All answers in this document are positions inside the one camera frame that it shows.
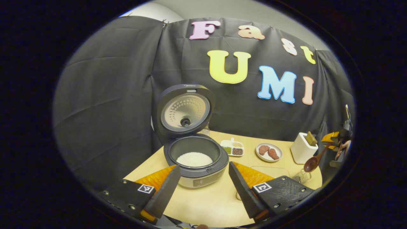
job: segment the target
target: hand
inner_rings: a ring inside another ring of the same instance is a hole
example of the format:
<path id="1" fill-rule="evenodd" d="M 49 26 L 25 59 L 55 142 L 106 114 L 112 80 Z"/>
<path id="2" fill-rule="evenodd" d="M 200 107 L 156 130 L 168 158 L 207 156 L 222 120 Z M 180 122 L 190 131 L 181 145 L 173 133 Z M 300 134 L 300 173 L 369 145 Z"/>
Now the hand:
<path id="1" fill-rule="evenodd" d="M 345 142 L 344 144 L 341 144 L 341 145 L 339 146 L 338 153 L 337 153 L 336 156 L 335 156 L 335 161 L 338 160 L 339 155 L 341 155 L 342 150 L 343 150 L 344 148 L 346 148 L 346 149 L 345 149 L 345 154 L 348 152 L 349 147 L 350 147 L 350 142 L 351 142 L 351 141 L 349 140 L 349 141 L 347 141 L 347 142 Z"/>
<path id="2" fill-rule="evenodd" d="M 196 229 L 209 229 L 209 227 L 206 226 L 205 224 L 200 224 L 199 226 L 196 227 Z"/>

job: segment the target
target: pink letter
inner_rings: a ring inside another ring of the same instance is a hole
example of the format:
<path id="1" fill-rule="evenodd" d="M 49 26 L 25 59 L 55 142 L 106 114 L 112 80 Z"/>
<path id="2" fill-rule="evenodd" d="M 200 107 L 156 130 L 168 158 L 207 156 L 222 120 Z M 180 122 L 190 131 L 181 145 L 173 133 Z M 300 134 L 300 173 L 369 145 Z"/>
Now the pink letter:
<path id="1" fill-rule="evenodd" d="M 193 34 L 189 37 L 191 40 L 195 39 L 207 39 L 209 38 L 209 35 L 205 33 L 205 31 L 208 31 L 208 33 L 213 33 L 215 31 L 216 26 L 220 26 L 221 22 L 220 21 L 206 21 L 206 22 L 192 22 L 194 25 L 194 32 Z"/>
<path id="2" fill-rule="evenodd" d="M 303 77 L 305 81 L 305 94 L 304 98 L 302 98 L 302 102 L 306 105 L 312 104 L 312 85 L 314 84 L 314 80 L 308 76 Z"/>
<path id="3" fill-rule="evenodd" d="M 283 48 L 288 52 L 288 53 L 290 53 L 290 54 L 292 54 L 292 55 L 294 55 L 294 56 L 296 56 L 297 55 L 297 50 L 295 50 L 295 48 L 294 48 L 294 44 L 291 42 L 291 41 L 289 41 L 289 40 L 287 40 L 287 39 L 285 39 L 285 38 L 281 38 L 281 42 L 283 43 Z"/>

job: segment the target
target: white divided dish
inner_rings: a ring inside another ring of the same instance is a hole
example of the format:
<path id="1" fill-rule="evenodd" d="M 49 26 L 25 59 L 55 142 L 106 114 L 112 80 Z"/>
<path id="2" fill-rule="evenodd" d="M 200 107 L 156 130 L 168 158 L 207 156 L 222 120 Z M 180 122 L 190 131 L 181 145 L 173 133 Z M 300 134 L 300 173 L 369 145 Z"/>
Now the white divided dish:
<path id="1" fill-rule="evenodd" d="M 233 146 L 233 143 L 240 144 L 242 147 Z M 230 150 L 230 154 L 228 154 L 229 156 L 243 156 L 243 155 L 245 155 L 245 148 L 244 148 L 243 143 L 235 141 L 234 138 L 231 138 L 230 141 L 229 140 L 223 140 L 223 141 L 221 141 L 220 145 L 222 147 L 230 147 L 231 150 Z M 242 155 L 234 155 L 233 154 L 233 149 L 242 149 Z"/>
<path id="2" fill-rule="evenodd" d="M 268 146 L 270 148 L 273 148 L 276 151 L 276 154 L 279 157 L 279 159 L 277 159 L 277 160 L 272 159 L 267 152 L 264 155 L 260 155 L 258 153 L 258 149 L 262 145 L 266 145 L 266 146 Z M 260 159 L 262 159 L 263 161 L 268 161 L 268 162 L 276 162 L 276 161 L 278 161 L 278 160 L 280 160 L 282 158 L 282 150 L 278 146 L 276 146 L 274 144 L 270 144 L 270 143 L 260 143 L 260 144 L 258 144 L 257 147 L 256 147 L 256 154 Z"/>

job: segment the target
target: black backdrop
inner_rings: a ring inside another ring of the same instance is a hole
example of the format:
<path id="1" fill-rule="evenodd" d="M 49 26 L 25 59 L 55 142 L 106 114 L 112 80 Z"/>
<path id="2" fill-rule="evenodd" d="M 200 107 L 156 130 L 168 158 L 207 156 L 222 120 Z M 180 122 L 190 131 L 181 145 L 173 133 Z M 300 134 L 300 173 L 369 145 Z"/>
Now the black backdrop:
<path id="1" fill-rule="evenodd" d="M 221 26 L 208 39 L 188 39 L 192 22 L 213 20 Z M 237 33 L 240 25 L 256 26 L 266 38 L 243 38 Z M 294 43 L 297 56 L 284 50 L 281 38 Z M 300 46 L 314 53 L 315 65 L 306 60 Z M 233 53 L 250 53 L 247 78 L 238 84 L 214 80 L 209 74 L 210 50 L 229 52 L 225 71 L 231 74 L 237 70 Z M 285 71 L 297 75 L 295 103 L 258 98 L 263 80 L 259 66 L 263 65 L 274 68 L 279 79 Z M 312 105 L 302 103 L 303 76 L 314 80 Z M 211 130 L 249 137 L 294 141 L 298 132 L 312 131 L 320 140 L 340 128 L 346 119 L 345 104 L 355 112 L 349 80 L 334 55 L 269 25 L 197 18 L 163 27 L 145 17 L 117 18 L 93 34 L 67 62 L 55 93 L 55 136 L 81 182 L 101 191 L 161 147 L 150 125 L 151 103 L 176 84 L 201 84 L 215 94 Z M 324 180 L 335 171 L 329 167 L 334 155 L 327 153 L 322 161 Z"/>

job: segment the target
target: white rice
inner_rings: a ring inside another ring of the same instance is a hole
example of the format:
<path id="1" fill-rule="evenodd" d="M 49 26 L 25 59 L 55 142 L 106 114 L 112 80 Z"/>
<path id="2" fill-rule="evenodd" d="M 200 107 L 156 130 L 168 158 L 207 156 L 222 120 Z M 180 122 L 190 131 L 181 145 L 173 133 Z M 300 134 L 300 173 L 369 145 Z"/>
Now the white rice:
<path id="1" fill-rule="evenodd" d="M 212 159 L 203 153 L 189 152 L 178 157 L 177 162 L 191 167 L 200 167 L 212 163 Z"/>

